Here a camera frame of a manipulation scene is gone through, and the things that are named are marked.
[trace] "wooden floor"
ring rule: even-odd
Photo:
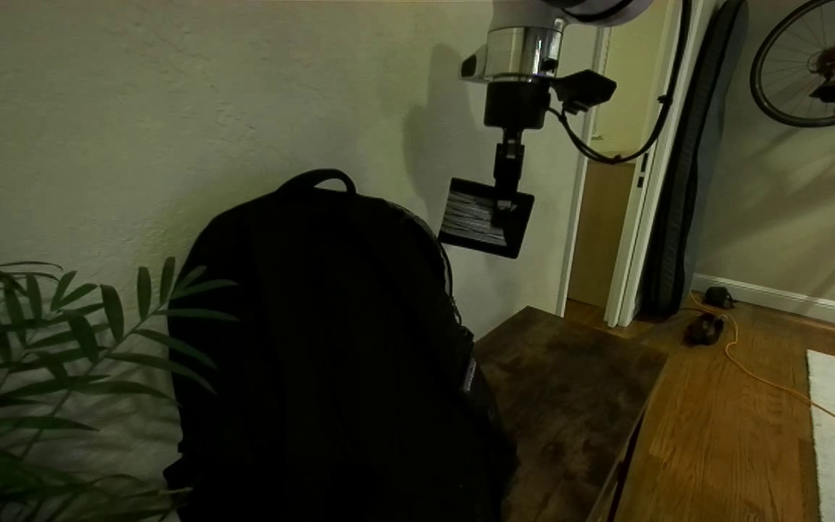
[[[699,310],[680,310],[661,324],[612,332],[669,355],[616,520],[818,520],[812,408],[745,378],[721,349],[680,346],[696,317]],[[806,349],[835,355],[828,324],[748,304],[727,317],[738,333],[731,355],[760,378],[802,395]],[[569,308],[569,321],[605,332],[599,314],[582,304]]]

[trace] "green plant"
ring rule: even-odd
[[[96,440],[96,423],[71,413],[84,401],[171,401],[166,374],[208,388],[212,359],[166,333],[167,317],[228,321],[215,310],[171,308],[173,298],[222,291],[200,271],[176,277],[167,258],[135,272],[135,314],[110,285],[79,281],[47,262],[0,265],[0,520],[150,520],[176,494],[158,482],[55,464],[51,448]],[[180,350],[195,365],[173,365]]]

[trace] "backpack strap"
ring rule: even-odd
[[[321,185],[321,182],[328,182],[328,181],[338,181],[348,195],[355,195],[354,181],[350,181],[344,171],[335,171],[335,169],[305,171],[305,174],[280,182],[279,195],[312,192],[315,185]]]

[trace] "black cable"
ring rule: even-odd
[[[669,88],[667,88],[667,92],[658,98],[658,101],[661,101],[658,120],[654,120],[645,143],[644,143],[635,153],[605,156],[605,153],[589,149],[589,143],[579,140],[579,136],[570,132],[566,110],[558,113],[558,110],[550,108],[550,113],[558,120],[563,132],[569,133],[569,140],[574,143],[574,149],[579,149],[582,156],[589,156],[592,162],[621,165],[621,162],[632,162],[632,159],[644,156],[644,153],[658,143],[658,136],[661,136],[661,132],[664,132],[664,126],[667,126],[667,120],[669,120],[673,97],[674,97],[674,88],[677,88],[677,78],[680,78],[687,31],[690,31],[690,0],[680,0],[680,26],[677,26],[677,45],[674,45],[674,60],[673,60]]]

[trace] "white wall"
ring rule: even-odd
[[[748,4],[751,23],[724,110],[719,169],[699,213],[696,271],[703,281],[738,281],[763,304],[814,314],[821,304],[835,308],[835,127],[782,127],[748,92],[760,42],[795,5],[798,0]]]
[[[490,181],[483,89],[458,82],[487,21],[487,0],[0,0],[0,262],[132,281],[312,165],[348,169],[437,229],[450,178]],[[569,30],[563,66],[592,45]],[[528,146],[525,255],[453,249],[477,333],[566,298],[579,156],[554,126]]]

